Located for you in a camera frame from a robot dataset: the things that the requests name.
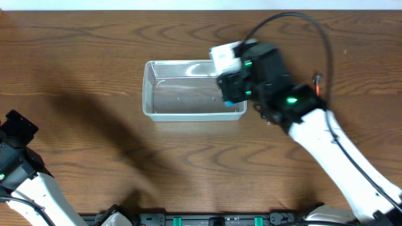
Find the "white blue tool box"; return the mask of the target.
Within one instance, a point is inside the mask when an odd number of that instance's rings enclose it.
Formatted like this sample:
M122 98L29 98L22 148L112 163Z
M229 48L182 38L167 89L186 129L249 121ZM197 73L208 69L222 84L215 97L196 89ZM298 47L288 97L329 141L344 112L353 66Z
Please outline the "white blue tool box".
M241 59L236 56L235 50L241 44L240 41L213 46L209 50L209 56L217 74L216 82L222 94L222 100L226 106L232 106L239 102L236 95L239 94L236 82L241 78Z

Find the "clear plastic container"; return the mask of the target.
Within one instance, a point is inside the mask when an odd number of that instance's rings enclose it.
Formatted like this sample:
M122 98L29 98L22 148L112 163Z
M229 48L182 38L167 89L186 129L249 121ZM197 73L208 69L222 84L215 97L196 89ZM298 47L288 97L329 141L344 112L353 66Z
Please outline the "clear plastic container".
M237 121L247 103L225 104L210 60L155 60L144 66L143 113L153 121Z

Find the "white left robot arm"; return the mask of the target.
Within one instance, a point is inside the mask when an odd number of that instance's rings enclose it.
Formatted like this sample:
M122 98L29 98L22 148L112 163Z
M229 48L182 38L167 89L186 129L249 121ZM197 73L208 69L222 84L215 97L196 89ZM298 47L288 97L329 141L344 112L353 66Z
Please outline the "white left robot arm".
M38 127L16 110L1 124L1 201L32 225L86 225L42 157L30 149Z

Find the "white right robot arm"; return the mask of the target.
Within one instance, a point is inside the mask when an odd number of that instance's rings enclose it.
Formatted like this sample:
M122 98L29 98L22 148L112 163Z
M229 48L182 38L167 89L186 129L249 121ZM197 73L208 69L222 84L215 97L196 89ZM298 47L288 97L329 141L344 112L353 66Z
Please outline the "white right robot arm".
M209 55L226 104L250 100L306 149L337 185L361 225L401 225L401 189L357 149L314 89L296 84L270 43L239 41Z

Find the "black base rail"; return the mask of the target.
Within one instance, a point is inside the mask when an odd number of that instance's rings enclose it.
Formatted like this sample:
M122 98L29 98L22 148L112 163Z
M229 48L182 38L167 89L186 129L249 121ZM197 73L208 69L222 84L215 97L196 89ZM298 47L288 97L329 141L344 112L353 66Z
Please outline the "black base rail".
M88 225L133 226L275 226L275 225L362 225L347 210L339 210L322 203L306 212L276 211L268 213L127 213L118 205L105 212L82 214Z

